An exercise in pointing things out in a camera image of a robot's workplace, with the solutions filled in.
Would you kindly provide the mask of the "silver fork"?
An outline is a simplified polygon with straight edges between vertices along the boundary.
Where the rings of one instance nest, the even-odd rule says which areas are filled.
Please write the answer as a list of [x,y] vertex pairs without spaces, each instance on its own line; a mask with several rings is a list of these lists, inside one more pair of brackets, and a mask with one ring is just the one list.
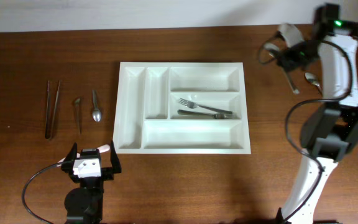
[[179,102],[179,104],[181,104],[183,106],[186,106],[187,108],[190,108],[190,109],[203,108],[203,109],[214,111],[214,112],[217,112],[217,113],[233,114],[232,111],[222,110],[222,109],[213,108],[213,107],[210,107],[210,106],[201,105],[201,104],[186,100],[184,98],[179,98],[178,102]]
[[214,119],[232,119],[234,116],[232,114],[222,114],[222,113],[202,113],[202,112],[193,112],[187,110],[177,110],[177,113],[180,115],[186,116],[208,116]]

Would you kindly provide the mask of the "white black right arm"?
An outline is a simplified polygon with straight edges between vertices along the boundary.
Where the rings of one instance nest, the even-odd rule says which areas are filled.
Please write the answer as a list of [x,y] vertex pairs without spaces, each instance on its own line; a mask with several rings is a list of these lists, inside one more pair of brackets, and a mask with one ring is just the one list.
[[311,39],[284,24],[281,38],[287,48],[277,52],[285,73],[306,68],[320,60],[323,69],[320,107],[304,123],[297,146],[303,156],[290,196],[275,218],[276,223],[312,223],[324,186],[339,161],[358,143],[358,82],[356,52],[358,25],[340,19],[340,6],[326,3],[315,10]]

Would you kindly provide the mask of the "silver tablespoon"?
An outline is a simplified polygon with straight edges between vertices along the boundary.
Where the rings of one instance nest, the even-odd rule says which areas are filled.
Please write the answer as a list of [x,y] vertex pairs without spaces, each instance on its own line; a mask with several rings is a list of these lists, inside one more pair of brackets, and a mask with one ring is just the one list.
[[317,79],[317,77],[310,73],[310,72],[306,72],[305,73],[305,79],[308,83],[310,83],[311,85],[315,86],[317,88],[317,90],[319,91],[319,94],[322,95],[323,91],[321,89],[321,85],[319,80]]
[[267,61],[262,63],[265,65],[276,60],[277,65],[282,69],[282,72],[284,73],[292,92],[296,95],[299,94],[299,89],[295,85],[292,77],[289,75],[289,65],[287,64],[287,60],[284,57],[283,51],[281,51],[275,44],[271,42],[267,42],[266,44],[264,44],[262,49],[266,50],[268,54],[272,57],[271,59],[268,59]]

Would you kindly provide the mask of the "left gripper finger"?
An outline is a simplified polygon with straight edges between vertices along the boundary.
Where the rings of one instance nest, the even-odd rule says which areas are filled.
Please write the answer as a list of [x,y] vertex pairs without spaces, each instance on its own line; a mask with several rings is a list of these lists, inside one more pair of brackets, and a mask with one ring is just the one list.
[[73,167],[74,161],[77,158],[77,147],[78,147],[77,143],[74,142],[69,153],[62,160],[61,168],[72,168]]
[[112,165],[112,172],[114,174],[120,174],[122,172],[122,167],[114,147],[114,141],[111,141],[110,143],[110,161]]

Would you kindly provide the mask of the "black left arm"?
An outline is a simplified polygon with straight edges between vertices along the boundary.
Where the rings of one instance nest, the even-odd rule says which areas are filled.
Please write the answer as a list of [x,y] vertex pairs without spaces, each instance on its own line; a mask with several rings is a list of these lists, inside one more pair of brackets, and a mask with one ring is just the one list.
[[74,143],[60,168],[80,186],[65,197],[67,223],[100,223],[103,219],[103,195],[105,181],[122,172],[114,143],[77,151]]

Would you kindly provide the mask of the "small silver teaspoon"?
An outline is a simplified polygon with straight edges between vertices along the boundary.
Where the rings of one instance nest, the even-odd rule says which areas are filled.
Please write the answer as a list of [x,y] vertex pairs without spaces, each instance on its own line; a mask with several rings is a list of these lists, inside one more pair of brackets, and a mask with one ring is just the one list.
[[98,99],[97,99],[97,95],[96,95],[96,90],[92,90],[92,97],[93,97],[93,106],[94,106],[93,111],[92,111],[92,116],[96,122],[100,122],[102,114],[98,107]]

